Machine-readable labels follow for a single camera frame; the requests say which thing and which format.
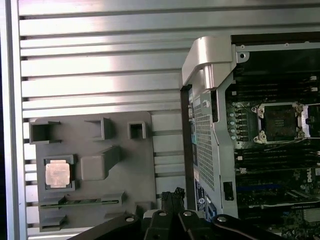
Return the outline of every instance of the motherboard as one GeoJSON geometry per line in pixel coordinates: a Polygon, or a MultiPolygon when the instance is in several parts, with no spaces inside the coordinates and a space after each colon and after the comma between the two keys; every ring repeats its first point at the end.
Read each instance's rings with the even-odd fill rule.
{"type": "Polygon", "coordinates": [[[238,68],[225,92],[238,216],[291,240],[320,239],[319,87],[316,74],[238,68]]]}

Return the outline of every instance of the cpu socket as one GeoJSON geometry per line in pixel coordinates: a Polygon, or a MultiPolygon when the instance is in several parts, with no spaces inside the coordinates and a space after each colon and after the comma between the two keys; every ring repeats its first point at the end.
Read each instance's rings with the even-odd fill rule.
{"type": "Polygon", "coordinates": [[[279,144],[303,139],[303,105],[297,102],[262,103],[251,108],[257,114],[257,144],[279,144]]]}

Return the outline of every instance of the perforated metal grille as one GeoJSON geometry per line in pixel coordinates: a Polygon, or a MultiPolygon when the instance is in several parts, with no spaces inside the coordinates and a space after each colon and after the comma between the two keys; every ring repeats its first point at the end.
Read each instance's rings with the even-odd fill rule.
{"type": "Polygon", "coordinates": [[[214,167],[211,142],[210,115],[201,113],[201,106],[194,107],[196,153],[199,177],[214,190],[214,167]]]}

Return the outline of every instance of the rectangular cutout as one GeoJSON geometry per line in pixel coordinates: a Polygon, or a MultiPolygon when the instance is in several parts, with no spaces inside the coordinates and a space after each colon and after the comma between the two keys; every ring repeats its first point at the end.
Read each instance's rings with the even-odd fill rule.
{"type": "Polygon", "coordinates": [[[127,126],[129,139],[146,139],[146,124],[144,122],[128,122],[127,126]]]}

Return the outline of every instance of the metal frame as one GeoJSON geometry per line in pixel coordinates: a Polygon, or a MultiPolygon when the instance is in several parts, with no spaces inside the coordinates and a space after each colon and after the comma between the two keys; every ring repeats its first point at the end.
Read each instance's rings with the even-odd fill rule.
{"type": "Polygon", "coordinates": [[[27,239],[18,1],[0,4],[7,237],[27,239]]]}

